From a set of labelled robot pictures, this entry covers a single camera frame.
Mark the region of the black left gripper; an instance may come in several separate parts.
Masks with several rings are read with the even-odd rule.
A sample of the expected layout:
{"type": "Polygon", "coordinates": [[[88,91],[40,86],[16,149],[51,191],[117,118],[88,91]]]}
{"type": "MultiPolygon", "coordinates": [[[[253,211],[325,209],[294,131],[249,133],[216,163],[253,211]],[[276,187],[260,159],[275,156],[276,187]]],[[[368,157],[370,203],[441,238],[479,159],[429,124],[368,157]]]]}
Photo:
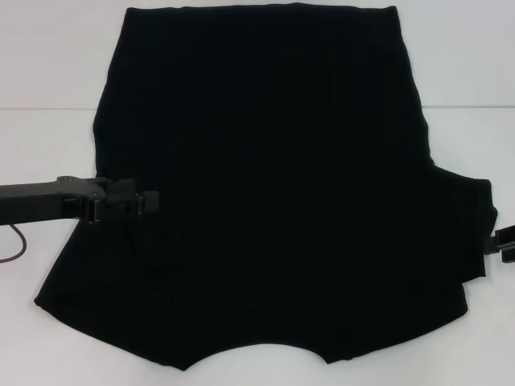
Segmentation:
{"type": "Polygon", "coordinates": [[[159,193],[136,193],[133,179],[60,176],[49,183],[1,186],[1,224],[78,219],[91,224],[141,219],[159,210],[159,193]]]}

